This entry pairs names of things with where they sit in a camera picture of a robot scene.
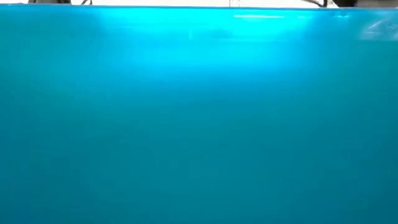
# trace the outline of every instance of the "cable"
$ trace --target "cable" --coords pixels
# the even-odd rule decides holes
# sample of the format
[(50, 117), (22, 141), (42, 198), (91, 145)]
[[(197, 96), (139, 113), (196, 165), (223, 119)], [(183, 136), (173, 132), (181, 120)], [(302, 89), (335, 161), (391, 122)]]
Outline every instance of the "cable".
[(28, 0), (29, 4), (32, 3), (46, 3), (46, 4), (70, 4), (70, 0)]
[[(84, 5), (84, 4), (86, 4), (87, 1), (88, 1), (88, 0), (83, 0), (83, 2), (82, 2), (81, 4)], [(92, 4), (93, 4), (93, 0), (90, 0), (89, 5), (92, 5)]]
[(320, 4), (319, 2), (317, 2), (317, 0), (303, 0), (312, 4), (316, 4), (319, 7), (328, 7), (328, 0), (323, 0), (323, 4)]

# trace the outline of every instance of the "blue surface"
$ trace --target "blue surface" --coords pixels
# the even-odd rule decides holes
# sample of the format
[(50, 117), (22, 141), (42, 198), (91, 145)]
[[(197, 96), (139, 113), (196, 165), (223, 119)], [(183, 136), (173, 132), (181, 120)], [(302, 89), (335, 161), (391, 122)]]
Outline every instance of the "blue surface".
[(398, 223), (397, 23), (0, 6), (0, 223)]

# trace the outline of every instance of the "black object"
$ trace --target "black object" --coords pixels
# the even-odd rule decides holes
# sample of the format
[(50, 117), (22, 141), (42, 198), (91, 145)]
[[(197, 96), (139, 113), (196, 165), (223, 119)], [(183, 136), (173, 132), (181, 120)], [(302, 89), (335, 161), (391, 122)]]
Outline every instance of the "black object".
[(334, 0), (338, 7), (355, 7), (358, 0)]

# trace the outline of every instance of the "blue glass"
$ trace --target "blue glass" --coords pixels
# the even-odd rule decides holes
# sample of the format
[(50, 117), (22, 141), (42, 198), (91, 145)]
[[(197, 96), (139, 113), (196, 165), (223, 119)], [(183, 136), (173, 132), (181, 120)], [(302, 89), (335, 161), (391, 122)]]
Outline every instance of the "blue glass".
[(0, 6), (0, 223), (398, 223), (397, 23)]

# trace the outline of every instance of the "turquoise panel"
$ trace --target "turquoise panel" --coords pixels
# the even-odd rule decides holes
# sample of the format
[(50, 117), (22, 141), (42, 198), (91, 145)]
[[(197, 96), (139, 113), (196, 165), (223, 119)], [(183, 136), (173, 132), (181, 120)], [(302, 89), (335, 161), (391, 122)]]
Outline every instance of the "turquoise panel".
[(0, 223), (398, 223), (398, 11), (0, 6)]

